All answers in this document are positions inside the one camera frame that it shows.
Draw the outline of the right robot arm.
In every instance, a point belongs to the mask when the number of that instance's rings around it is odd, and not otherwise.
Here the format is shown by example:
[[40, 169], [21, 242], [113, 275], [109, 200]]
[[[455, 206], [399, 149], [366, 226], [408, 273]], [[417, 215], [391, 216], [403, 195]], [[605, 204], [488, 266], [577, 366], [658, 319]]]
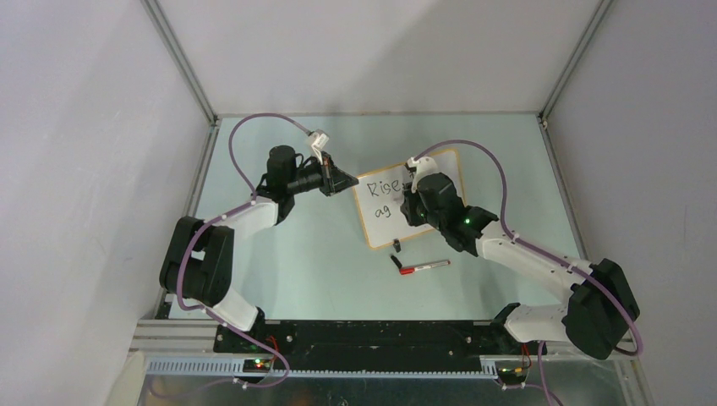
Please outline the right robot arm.
[[640, 315], [622, 268], [559, 255], [505, 230], [500, 218], [458, 196], [452, 180], [433, 173], [402, 187], [401, 212], [409, 226], [429, 225], [457, 252], [492, 261], [537, 282], [557, 304], [511, 303], [495, 317], [497, 350], [512, 354], [524, 343], [570, 343], [594, 359], [622, 353], [620, 341]]

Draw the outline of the black marker cap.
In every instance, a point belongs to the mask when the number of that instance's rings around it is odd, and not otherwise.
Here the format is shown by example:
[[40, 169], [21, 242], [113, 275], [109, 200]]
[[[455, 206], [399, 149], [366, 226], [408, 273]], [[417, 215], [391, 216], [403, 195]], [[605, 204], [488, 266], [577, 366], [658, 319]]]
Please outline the black marker cap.
[[394, 263], [394, 265], [397, 267], [397, 269], [402, 269], [402, 263], [399, 261], [399, 259], [395, 255], [389, 255], [391, 261]]

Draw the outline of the yellow framed whiteboard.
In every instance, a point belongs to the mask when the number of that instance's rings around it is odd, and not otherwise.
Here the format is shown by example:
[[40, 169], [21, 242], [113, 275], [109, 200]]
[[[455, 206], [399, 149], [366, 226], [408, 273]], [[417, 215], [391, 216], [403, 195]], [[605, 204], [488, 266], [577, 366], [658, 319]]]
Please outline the yellow framed whiteboard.
[[353, 188], [354, 199], [367, 245], [371, 249], [386, 248], [396, 239], [403, 241], [434, 231], [427, 224], [417, 227], [408, 225], [400, 211], [403, 186], [411, 183], [411, 174], [403, 164], [358, 176], [358, 185]]

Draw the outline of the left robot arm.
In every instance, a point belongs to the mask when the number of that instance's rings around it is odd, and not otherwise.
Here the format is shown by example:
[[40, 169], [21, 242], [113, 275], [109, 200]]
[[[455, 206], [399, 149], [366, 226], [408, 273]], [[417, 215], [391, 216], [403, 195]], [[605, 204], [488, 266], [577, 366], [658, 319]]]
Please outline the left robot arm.
[[193, 299], [236, 327], [235, 342], [251, 353], [264, 348], [267, 330], [257, 323], [263, 311], [233, 286], [235, 244], [285, 220], [295, 195], [317, 189], [330, 197], [359, 183], [324, 151], [302, 162], [298, 156], [288, 145], [272, 148], [254, 198], [215, 221], [180, 218], [159, 274], [160, 286], [177, 299]]

